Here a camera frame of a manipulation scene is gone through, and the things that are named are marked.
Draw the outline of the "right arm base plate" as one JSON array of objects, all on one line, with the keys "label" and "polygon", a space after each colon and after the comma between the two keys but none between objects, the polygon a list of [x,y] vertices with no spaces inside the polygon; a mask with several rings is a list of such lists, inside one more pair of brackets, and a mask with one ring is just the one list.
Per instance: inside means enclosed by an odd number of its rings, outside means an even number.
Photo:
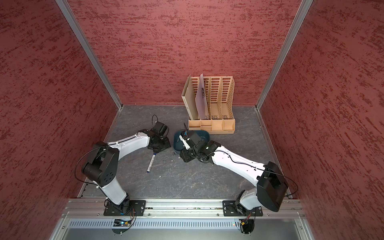
[{"label": "right arm base plate", "polygon": [[262,217],[263,211],[261,207],[247,210],[236,201],[222,201],[223,213],[225,217]]}]

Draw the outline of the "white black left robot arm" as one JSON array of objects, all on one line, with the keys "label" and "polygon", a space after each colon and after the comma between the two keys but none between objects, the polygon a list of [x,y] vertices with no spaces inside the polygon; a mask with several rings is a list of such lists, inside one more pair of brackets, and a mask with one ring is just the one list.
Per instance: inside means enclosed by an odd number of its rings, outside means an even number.
[{"label": "white black left robot arm", "polygon": [[171,147],[167,130],[140,130],[116,142],[98,142],[90,151],[82,173],[95,184],[116,207],[129,201],[117,180],[119,161],[136,150],[147,148],[158,154]]}]

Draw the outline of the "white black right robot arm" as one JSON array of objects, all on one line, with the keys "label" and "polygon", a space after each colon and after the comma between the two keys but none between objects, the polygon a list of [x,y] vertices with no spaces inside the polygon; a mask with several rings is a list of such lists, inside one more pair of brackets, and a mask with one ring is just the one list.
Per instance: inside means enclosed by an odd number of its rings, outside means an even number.
[{"label": "white black right robot arm", "polygon": [[204,140],[193,142],[183,140],[184,148],[180,157],[185,163],[198,160],[205,164],[224,167],[253,184],[251,190],[244,190],[235,200],[234,210],[240,216],[259,207],[278,212],[286,197],[288,181],[279,167],[273,162],[257,163],[237,155],[223,145]]}]

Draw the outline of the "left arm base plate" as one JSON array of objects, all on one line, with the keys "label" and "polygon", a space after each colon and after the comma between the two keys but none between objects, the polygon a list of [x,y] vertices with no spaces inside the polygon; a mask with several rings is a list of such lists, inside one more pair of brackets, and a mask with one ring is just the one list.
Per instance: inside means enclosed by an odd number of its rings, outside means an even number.
[{"label": "left arm base plate", "polygon": [[123,217],[123,216],[139,216],[144,215],[147,201],[145,200],[129,200],[123,201],[120,205],[116,205],[110,200],[105,200],[104,216],[107,217]]}]

